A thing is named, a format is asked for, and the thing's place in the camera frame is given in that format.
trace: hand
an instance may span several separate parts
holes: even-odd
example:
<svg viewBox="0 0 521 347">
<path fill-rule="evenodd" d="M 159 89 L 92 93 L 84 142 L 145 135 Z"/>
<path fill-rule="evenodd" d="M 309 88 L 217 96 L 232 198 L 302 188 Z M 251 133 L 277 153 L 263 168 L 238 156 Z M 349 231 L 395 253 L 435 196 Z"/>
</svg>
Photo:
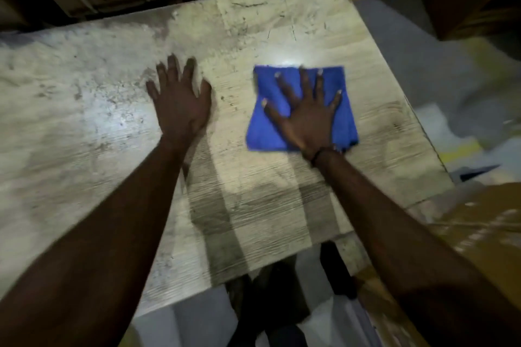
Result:
<svg viewBox="0 0 521 347">
<path fill-rule="evenodd" d="M 264 112 L 281 132 L 283 138 L 296 146 L 305 159 L 311 160 L 321 147 L 331 146 L 331 125 L 336 108 L 342 99 L 339 90 L 329 106 L 324 105 L 323 76 L 317 74 L 315 96 L 309 82 L 309 76 L 304 68 L 300 68 L 300 84 L 303 98 L 299 99 L 293 89 L 287 84 L 280 73 L 275 74 L 277 84 L 288 98 L 291 115 L 282 117 L 266 100 L 263 100 Z"/>
<path fill-rule="evenodd" d="M 195 59 L 186 61 L 179 77 L 177 58 L 168 57 L 168 69 L 163 63 L 156 66 L 160 92 L 153 81 L 147 82 L 147 92 L 154 102 L 162 139 L 170 145 L 187 149 L 199 131 L 205 127 L 212 106 L 212 87 L 201 81 L 201 93 L 196 97 L 192 88 Z"/>
</svg>

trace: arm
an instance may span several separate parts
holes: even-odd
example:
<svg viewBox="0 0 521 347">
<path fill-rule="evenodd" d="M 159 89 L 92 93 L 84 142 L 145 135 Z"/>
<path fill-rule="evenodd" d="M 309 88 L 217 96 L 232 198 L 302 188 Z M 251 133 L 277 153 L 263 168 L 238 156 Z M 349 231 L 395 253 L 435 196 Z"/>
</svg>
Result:
<svg viewBox="0 0 521 347">
<path fill-rule="evenodd" d="M 286 139 L 311 160 L 331 147 L 331 123 L 340 97 L 323 104 L 301 71 L 303 99 L 280 78 L 292 106 L 289 118 L 265 103 Z M 470 262 L 410 217 L 344 156 L 326 149 L 315 165 L 333 188 L 382 281 L 432 346 L 518 345 L 521 313 Z"/>
<path fill-rule="evenodd" d="M 192 92 L 194 60 L 147 82 L 163 132 L 134 172 L 44 252 L 0 302 L 0 345 L 115 346 L 140 300 L 179 171 L 209 117 L 211 87 Z"/>
</svg>

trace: scratch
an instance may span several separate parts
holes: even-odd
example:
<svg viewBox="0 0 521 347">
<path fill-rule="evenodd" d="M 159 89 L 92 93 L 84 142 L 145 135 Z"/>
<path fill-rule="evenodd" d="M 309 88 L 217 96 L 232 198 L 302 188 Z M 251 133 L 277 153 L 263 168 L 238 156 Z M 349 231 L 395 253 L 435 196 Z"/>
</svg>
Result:
<svg viewBox="0 0 521 347">
<path fill-rule="evenodd" d="M 255 7 L 255 6 L 263 6 L 263 5 L 265 5 L 265 4 L 268 4 L 268 2 L 253 3 L 253 4 L 234 3 L 234 2 L 232 2 L 231 4 L 234 4 L 234 5 L 236 5 L 236 6 L 240 6 L 240 7 L 249 8 L 249 7 Z"/>
</svg>

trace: wood grain texture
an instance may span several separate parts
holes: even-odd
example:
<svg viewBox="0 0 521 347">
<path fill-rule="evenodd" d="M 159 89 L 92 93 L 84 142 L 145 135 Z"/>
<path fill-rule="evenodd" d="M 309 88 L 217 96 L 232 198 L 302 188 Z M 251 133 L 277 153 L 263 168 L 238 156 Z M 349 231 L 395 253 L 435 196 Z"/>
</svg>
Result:
<svg viewBox="0 0 521 347">
<path fill-rule="evenodd" d="M 215 90 L 137 315 L 352 228 L 297 154 L 248 152 L 255 64 L 343 65 L 348 159 L 401 206 L 452 186 L 350 0 L 204 0 L 18 36 L 0 47 L 0 292 L 160 137 L 145 82 L 190 55 Z"/>
</svg>

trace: finger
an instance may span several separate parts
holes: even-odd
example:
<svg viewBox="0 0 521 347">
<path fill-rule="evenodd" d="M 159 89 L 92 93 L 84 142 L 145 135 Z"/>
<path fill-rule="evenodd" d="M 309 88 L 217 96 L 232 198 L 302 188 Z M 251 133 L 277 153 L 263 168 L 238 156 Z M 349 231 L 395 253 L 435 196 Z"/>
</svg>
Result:
<svg viewBox="0 0 521 347">
<path fill-rule="evenodd" d="M 317 71 L 317 81 L 315 84 L 315 99 L 318 104 L 324 104 L 324 77 L 323 70 L 319 69 Z"/>
<path fill-rule="evenodd" d="M 194 77 L 194 69 L 195 69 L 195 58 L 188 58 L 188 60 L 186 61 L 186 65 L 185 65 L 185 68 L 183 69 L 183 76 L 181 78 L 181 81 L 189 86 L 190 88 L 193 88 L 192 87 L 192 80 L 193 80 L 193 77 Z"/>
<path fill-rule="evenodd" d="M 177 70 L 177 58 L 174 54 L 168 55 L 168 82 L 173 83 L 179 80 L 179 73 Z"/>
<path fill-rule="evenodd" d="M 158 66 L 156 66 L 157 70 L 157 78 L 160 82 L 160 91 L 163 92 L 168 84 L 168 78 L 166 75 L 166 68 L 163 62 L 161 62 Z"/>
<path fill-rule="evenodd" d="M 284 81 L 280 72 L 275 73 L 275 80 L 277 80 L 277 84 L 279 85 L 280 90 L 286 99 L 288 99 L 288 103 L 290 104 L 291 108 L 296 108 L 300 103 L 300 99 L 295 94 L 295 92 L 293 92 L 293 88 L 291 88 L 291 86 Z"/>
<path fill-rule="evenodd" d="M 280 128 L 285 118 L 279 114 L 277 109 L 273 107 L 267 99 L 263 99 L 261 105 L 271 122 L 273 122 L 276 127 Z"/>
<path fill-rule="evenodd" d="M 339 89 L 336 91 L 335 97 L 333 98 L 333 101 L 329 104 L 329 109 L 332 111 L 335 111 L 338 105 L 340 104 L 340 101 L 342 100 L 342 90 Z"/>
<path fill-rule="evenodd" d="M 210 108 L 212 107 L 212 86 L 204 78 L 201 81 L 201 89 L 199 91 L 199 101 L 203 103 L 204 109 L 207 110 L 210 116 Z"/>
<path fill-rule="evenodd" d="M 147 92 L 148 92 L 148 96 L 150 96 L 152 98 L 152 101 L 154 103 L 160 97 L 160 93 L 157 92 L 156 85 L 154 84 L 153 81 L 147 81 Z"/>
<path fill-rule="evenodd" d="M 313 89 L 311 89 L 311 83 L 309 82 L 309 75 L 307 74 L 307 70 L 301 66 L 298 68 L 300 71 L 300 85 L 302 87 L 302 97 L 303 99 L 312 99 L 313 98 Z"/>
</svg>

